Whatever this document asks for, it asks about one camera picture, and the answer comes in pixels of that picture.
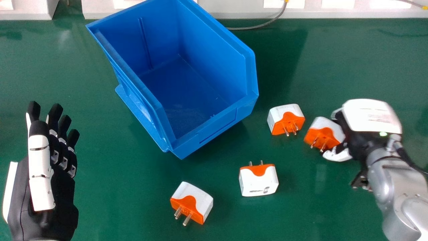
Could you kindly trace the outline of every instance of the storage bin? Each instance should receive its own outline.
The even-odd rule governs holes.
[[[148,0],[87,28],[164,152],[183,159],[253,110],[254,52],[192,0]]]

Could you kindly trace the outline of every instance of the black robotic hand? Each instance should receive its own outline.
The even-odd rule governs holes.
[[[69,241],[77,228],[74,201],[79,132],[60,104],[54,104],[46,122],[40,105],[30,102],[26,113],[28,156],[10,163],[3,199],[3,217],[13,241]]]

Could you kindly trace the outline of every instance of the black fingertip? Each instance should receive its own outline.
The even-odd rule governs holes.
[[[31,101],[28,104],[27,113],[31,122],[38,120],[40,117],[40,105],[36,101]]]
[[[58,121],[64,108],[58,103],[54,104],[48,114],[48,126],[50,130],[58,131]]]
[[[67,136],[67,145],[74,149],[79,137],[80,133],[76,129],[72,129]]]
[[[42,135],[49,137],[49,129],[48,124],[46,122],[41,120],[36,120],[31,123],[30,131],[28,133],[28,136],[35,136],[35,135]]]
[[[71,118],[68,115],[63,115],[58,122],[58,138],[67,138],[67,130],[71,125]]]

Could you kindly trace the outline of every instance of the metal prong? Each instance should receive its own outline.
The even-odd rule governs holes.
[[[325,148],[325,145],[327,144],[327,142],[324,142],[324,144],[322,145],[322,147],[321,147],[321,149],[320,149],[320,152],[324,152],[324,148]]]
[[[287,135],[287,136],[290,136],[290,134],[288,133],[288,131],[287,131],[287,128],[285,128],[284,127],[284,131],[285,131],[285,134]]]
[[[184,222],[183,222],[183,226],[186,226],[187,225],[187,223],[189,222],[189,220],[190,220],[190,218],[192,217],[192,214],[189,214],[187,217],[186,217],[186,219],[184,220]]]
[[[178,219],[181,215],[181,207],[177,208],[177,211],[175,211],[174,216],[175,219]]]
[[[314,145],[315,145],[315,143],[317,142],[317,139],[318,139],[318,137],[317,137],[317,138],[315,138],[314,142],[312,142],[311,149],[312,149],[312,148],[314,148]]]

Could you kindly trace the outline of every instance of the robotic arm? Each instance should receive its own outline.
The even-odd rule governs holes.
[[[332,119],[345,139],[323,157],[361,162],[351,186],[373,192],[383,213],[386,237],[390,241],[428,240],[427,173],[401,145],[401,123],[393,109],[378,100],[352,99],[334,111]]]
[[[62,111],[60,104],[53,105],[44,122],[39,120],[40,106],[28,106],[28,156],[10,163],[3,199],[13,241],[69,241],[77,227],[73,178],[79,132],[66,136],[71,119],[60,119]]]

